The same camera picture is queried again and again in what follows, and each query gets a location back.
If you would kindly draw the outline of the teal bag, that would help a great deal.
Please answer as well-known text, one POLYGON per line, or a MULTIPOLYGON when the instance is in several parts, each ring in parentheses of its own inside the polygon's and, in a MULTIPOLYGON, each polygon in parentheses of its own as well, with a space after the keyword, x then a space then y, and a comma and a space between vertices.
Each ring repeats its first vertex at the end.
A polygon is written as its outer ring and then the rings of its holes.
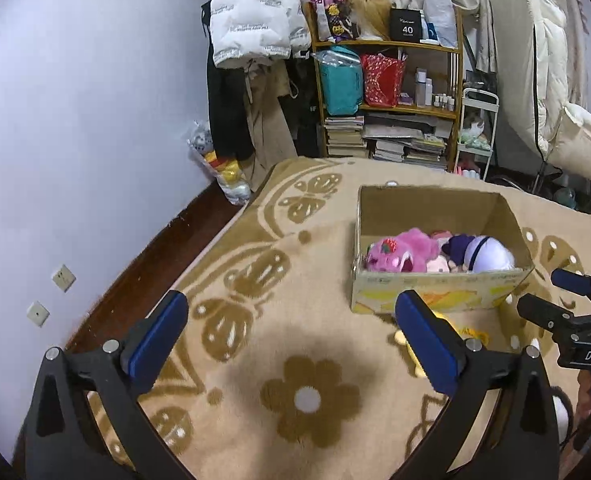
POLYGON ((321 78, 326 110, 331 116, 352 116, 363 101, 363 69, 359 55, 333 46, 314 54, 321 78))

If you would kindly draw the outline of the stack of books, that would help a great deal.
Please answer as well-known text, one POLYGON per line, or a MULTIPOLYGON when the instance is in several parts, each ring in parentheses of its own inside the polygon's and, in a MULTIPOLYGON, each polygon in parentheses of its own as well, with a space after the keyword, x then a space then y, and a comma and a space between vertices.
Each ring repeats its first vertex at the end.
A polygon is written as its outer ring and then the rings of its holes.
POLYGON ((323 122, 326 151, 329 157, 367 158, 369 149, 363 139, 365 118, 357 116, 329 116, 323 122))

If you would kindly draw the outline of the pink plastic packet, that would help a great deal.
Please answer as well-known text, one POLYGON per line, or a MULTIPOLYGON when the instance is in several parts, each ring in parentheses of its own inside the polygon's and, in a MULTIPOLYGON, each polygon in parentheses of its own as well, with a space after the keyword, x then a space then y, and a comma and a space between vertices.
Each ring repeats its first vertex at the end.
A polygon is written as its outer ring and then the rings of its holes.
POLYGON ((435 240, 442 240, 442 238, 449 239, 451 236, 453 236, 451 231, 435 231, 430 234, 430 237, 434 238, 435 240))

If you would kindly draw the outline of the pink bear plush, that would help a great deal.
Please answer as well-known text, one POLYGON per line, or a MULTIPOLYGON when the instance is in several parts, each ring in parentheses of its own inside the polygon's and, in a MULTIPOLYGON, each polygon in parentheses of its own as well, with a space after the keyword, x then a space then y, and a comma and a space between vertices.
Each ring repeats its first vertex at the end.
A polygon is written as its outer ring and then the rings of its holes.
POLYGON ((449 273, 441 240, 417 228, 384 237, 369 246, 365 269, 382 273, 449 273))

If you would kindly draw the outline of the white black slipper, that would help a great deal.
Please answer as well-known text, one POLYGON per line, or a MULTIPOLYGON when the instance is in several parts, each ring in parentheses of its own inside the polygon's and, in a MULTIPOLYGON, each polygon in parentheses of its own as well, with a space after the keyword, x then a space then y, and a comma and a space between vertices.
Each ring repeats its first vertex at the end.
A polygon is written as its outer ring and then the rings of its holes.
POLYGON ((570 398, 558 386, 551 388, 553 408, 556 413, 558 441, 561 448, 565 446, 573 433, 574 412, 570 398))

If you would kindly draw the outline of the clear bag of toys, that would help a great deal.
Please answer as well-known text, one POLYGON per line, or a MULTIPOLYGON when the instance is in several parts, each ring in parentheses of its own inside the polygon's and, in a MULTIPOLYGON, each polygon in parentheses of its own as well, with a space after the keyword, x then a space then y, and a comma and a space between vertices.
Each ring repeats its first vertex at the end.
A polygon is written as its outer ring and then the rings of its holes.
POLYGON ((208 122, 195 122, 189 128, 186 143, 189 157, 213 178, 232 205, 248 203, 252 192, 238 160, 216 154, 208 122))

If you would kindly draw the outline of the wooden bookshelf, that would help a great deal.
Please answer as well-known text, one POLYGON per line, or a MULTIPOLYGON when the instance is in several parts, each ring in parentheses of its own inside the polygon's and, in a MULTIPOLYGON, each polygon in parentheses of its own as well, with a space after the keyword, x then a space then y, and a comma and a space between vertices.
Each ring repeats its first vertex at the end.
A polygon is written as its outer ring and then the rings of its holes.
POLYGON ((415 141, 397 157, 452 167, 463 91, 463 23, 454 6, 446 17, 455 35, 447 46, 422 11, 390 0, 319 0, 305 6, 325 156, 373 155, 380 148, 370 129, 377 114, 404 122, 418 116, 451 125, 443 139, 415 141))

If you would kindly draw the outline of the blonde wig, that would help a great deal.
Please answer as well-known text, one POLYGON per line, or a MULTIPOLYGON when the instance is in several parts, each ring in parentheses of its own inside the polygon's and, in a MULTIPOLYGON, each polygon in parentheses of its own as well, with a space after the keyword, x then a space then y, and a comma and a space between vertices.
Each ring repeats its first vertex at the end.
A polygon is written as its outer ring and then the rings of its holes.
POLYGON ((351 8, 359 39, 390 40, 390 0, 351 0, 351 8))

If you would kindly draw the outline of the black box with 40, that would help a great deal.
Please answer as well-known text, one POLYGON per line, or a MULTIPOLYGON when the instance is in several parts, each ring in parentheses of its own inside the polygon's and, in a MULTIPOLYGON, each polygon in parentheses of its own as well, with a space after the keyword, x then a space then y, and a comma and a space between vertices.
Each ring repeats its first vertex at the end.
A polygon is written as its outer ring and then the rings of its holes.
POLYGON ((421 14, 414 9, 390 10, 389 36, 392 41, 419 44, 422 37, 421 14))

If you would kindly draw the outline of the white puffer jacket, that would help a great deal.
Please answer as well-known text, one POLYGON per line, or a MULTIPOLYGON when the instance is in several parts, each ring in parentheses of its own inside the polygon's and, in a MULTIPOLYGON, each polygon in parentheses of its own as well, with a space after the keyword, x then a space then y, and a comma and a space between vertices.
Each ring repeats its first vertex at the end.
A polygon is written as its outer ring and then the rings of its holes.
POLYGON ((301 0, 211 0, 209 30, 223 70, 271 65, 312 44, 301 0))

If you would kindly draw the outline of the purple hat plush doll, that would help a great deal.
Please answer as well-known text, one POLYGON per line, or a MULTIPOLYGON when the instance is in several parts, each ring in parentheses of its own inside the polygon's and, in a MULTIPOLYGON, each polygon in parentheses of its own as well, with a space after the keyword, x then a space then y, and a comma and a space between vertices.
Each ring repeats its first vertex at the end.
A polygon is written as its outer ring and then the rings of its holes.
POLYGON ((442 245, 449 265, 471 273, 499 272, 515 269, 515 257, 492 236, 459 234, 442 245))

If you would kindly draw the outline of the open cardboard box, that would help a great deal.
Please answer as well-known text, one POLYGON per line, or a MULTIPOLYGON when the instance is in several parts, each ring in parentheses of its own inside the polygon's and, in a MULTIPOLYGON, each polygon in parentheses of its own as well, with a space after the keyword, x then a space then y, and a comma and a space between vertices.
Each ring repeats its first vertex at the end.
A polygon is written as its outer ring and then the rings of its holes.
POLYGON ((438 186, 358 191, 351 309, 388 314, 413 289, 441 312, 498 306, 534 264, 498 193, 438 186))

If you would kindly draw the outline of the lower white wall socket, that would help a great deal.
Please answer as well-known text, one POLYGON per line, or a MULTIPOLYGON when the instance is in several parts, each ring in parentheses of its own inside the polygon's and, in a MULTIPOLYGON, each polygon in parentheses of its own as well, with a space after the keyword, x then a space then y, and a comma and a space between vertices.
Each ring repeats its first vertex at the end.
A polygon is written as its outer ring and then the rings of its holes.
POLYGON ((50 312, 39 301, 34 301, 26 310, 26 317, 38 327, 42 327, 49 318, 50 312))

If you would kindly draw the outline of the upper white wall socket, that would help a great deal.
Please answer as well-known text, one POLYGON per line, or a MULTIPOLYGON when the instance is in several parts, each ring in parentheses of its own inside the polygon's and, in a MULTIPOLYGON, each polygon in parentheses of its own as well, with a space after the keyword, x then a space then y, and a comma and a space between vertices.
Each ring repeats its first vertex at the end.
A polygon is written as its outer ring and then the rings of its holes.
POLYGON ((75 283, 76 276, 68 266, 62 264, 60 268, 53 273, 52 281, 62 292, 68 292, 71 286, 75 283))

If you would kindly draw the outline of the white quilted bedding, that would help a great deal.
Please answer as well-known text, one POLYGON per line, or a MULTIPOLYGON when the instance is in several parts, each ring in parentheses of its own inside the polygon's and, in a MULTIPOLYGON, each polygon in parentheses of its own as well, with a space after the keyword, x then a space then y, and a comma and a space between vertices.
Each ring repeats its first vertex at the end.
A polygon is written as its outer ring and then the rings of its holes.
POLYGON ((591 180, 591 113, 571 102, 565 0, 489 0, 499 97, 542 159, 591 180))

